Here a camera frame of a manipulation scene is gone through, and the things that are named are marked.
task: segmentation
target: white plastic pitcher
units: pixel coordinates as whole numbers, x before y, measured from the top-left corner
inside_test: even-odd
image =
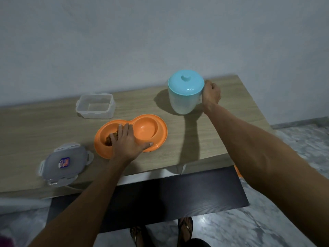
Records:
[[[193,70],[180,70],[168,79],[169,100],[178,114],[188,114],[201,103],[204,80]]]

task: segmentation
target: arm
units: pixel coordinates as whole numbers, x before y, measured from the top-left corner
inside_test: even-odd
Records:
[[[118,128],[118,140],[111,134],[113,159],[105,170],[60,215],[31,242],[33,246],[93,246],[113,191],[126,166],[142,150],[153,145],[137,145],[132,125]]]
[[[202,94],[204,113],[241,175],[311,241],[328,246],[329,180],[280,139],[218,105],[219,100],[219,87],[206,81]]]

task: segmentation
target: flip-flop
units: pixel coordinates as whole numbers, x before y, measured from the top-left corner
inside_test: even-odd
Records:
[[[188,217],[188,221],[191,222],[191,228],[187,225],[187,222],[185,220],[182,220],[181,222],[179,222],[178,220],[178,237],[181,233],[181,228],[183,227],[183,225],[185,225],[185,227],[187,228],[187,230],[189,231],[190,233],[190,238],[189,240],[191,240],[192,238],[192,233],[193,233],[193,220],[192,220],[192,217]]]
[[[135,237],[133,237],[133,229],[136,229],[136,233],[135,233]],[[141,233],[142,235],[142,239],[144,242],[144,246],[147,247],[155,247],[155,245],[153,244],[150,235],[148,234],[148,231],[146,229],[146,227],[143,226],[136,226],[133,228],[130,228],[130,236],[132,237],[132,239],[134,240],[135,246],[137,247],[137,235]]]

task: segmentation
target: forearm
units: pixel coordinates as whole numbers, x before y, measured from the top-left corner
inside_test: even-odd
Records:
[[[126,164],[113,160],[89,187],[52,220],[30,246],[93,246]]]
[[[328,244],[329,180],[280,139],[223,107],[212,105],[207,115],[244,179],[314,243]]]
[[[240,120],[220,105],[212,105],[206,114],[242,176],[255,189],[284,167],[280,161],[273,164],[280,156],[300,158],[274,135]]]

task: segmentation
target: blue lid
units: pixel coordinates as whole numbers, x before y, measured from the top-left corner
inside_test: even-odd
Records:
[[[168,87],[178,95],[195,95],[204,84],[202,76],[193,70],[179,70],[168,80]]]

